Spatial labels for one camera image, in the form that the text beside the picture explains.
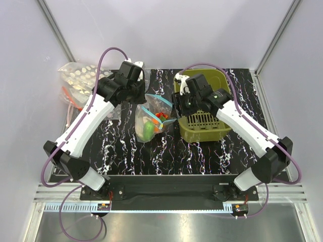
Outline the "green leafy red toy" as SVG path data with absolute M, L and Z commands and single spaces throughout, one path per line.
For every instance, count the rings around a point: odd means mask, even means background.
M 161 122 L 165 122 L 169 116 L 163 112 L 159 112 L 159 113 L 156 113 L 155 116 L 161 121 Z

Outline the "clear blue-zipper bag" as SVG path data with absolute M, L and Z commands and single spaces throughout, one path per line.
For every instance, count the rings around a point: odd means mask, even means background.
M 160 95 L 155 94 L 145 94 L 146 102 L 144 104 L 140 104 L 137 106 L 135 111 L 135 120 L 136 117 L 140 114 L 145 115 L 149 118 L 149 121 L 154 123 L 154 127 L 162 128 L 163 131 L 165 128 L 177 120 L 176 116 L 172 114 L 173 104 L 166 100 L 165 98 L 161 97 Z M 161 122 L 156 116 L 156 113 L 163 112 L 169 116 L 169 118 L 165 122 Z M 155 135 L 159 133 L 154 133 L 150 140 L 145 140 L 144 138 L 139 138 L 136 135 L 137 141 L 140 143 L 147 143 L 150 142 Z

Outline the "green vegetable toy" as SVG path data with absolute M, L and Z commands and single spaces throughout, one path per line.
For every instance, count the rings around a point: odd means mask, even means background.
M 154 123 L 152 121 L 147 121 L 143 128 L 143 137 L 145 140 L 150 140 L 154 135 Z

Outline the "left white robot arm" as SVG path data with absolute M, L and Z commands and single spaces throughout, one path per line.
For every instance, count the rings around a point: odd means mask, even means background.
M 89 101 L 72 125 L 56 141 L 46 141 L 43 146 L 48 158 L 41 170 L 41 183 L 51 188 L 44 180 L 44 172 L 52 163 L 68 175 L 64 181 L 72 180 L 87 186 L 99 200 L 109 194 L 109 181 L 94 170 L 88 161 L 81 159 L 82 152 L 104 117 L 124 101 L 143 99 L 145 74 L 124 75 L 114 73 L 108 77 L 97 78 Z

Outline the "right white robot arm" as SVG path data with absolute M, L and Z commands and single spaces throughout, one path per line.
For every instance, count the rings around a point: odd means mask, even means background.
M 233 97 L 224 89 L 172 94 L 172 103 L 178 117 L 190 116 L 202 110 L 223 121 L 242 137 L 256 154 L 258 160 L 238 174 L 224 189 L 223 200 L 232 197 L 240 200 L 247 190 L 259 184 L 271 183 L 289 164 L 293 143 L 280 139 L 235 105 Z

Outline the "clear orange-zipper bag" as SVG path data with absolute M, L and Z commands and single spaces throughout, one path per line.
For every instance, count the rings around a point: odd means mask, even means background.
M 150 69 L 144 69 L 145 73 L 145 93 L 147 93 L 149 85 L 150 85 Z M 121 105 L 119 104 L 116 108 L 113 109 L 112 112 L 108 113 L 103 120 L 117 120 L 121 117 Z

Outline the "bag of white discs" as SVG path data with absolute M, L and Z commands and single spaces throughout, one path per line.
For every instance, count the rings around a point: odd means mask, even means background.
M 111 70 L 96 65 L 70 62 L 58 69 L 63 83 L 68 84 L 78 91 L 91 93 L 96 81 L 96 74 L 99 78 L 107 77 L 112 74 Z

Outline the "clear red-zipper bag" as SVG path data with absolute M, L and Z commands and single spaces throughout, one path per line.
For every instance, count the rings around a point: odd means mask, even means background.
M 66 87 L 61 87 L 60 98 L 67 104 L 72 105 L 77 110 L 81 111 L 83 107 L 79 106 L 75 101 L 76 99 L 71 95 L 71 93 L 67 90 Z

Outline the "olive green plastic bin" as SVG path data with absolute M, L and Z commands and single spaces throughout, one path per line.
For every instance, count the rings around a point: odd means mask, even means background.
M 183 73 L 176 73 L 174 93 L 190 95 L 186 80 L 196 74 L 204 74 L 212 87 L 212 92 L 209 94 L 200 92 L 194 96 L 198 101 L 210 103 L 211 111 L 199 110 L 193 115 L 179 117 L 181 137 L 188 143 L 219 141 L 231 130 L 227 124 L 216 117 L 217 111 L 223 107 L 226 101 L 232 99 L 227 78 L 224 73 L 215 69 L 186 70 Z

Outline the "black marble pattern mat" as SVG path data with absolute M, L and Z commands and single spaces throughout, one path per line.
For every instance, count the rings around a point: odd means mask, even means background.
M 179 70 L 150 71 L 148 93 L 171 99 L 173 78 Z M 267 128 L 249 69 L 225 69 L 241 107 Z M 236 174 L 257 162 L 249 145 L 235 132 L 218 142 L 187 143 L 181 138 L 179 123 L 174 122 L 151 142 L 136 139 L 136 106 L 121 107 L 121 118 L 104 120 L 87 142 L 82 159 L 102 175 Z

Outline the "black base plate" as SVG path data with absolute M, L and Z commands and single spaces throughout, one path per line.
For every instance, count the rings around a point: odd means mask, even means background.
M 83 201 L 107 201 L 113 212 L 205 212 L 225 211 L 224 204 L 257 202 L 256 187 L 245 192 L 231 188 L 234 175 L 110 175 L 103 196 L 89 187 Z

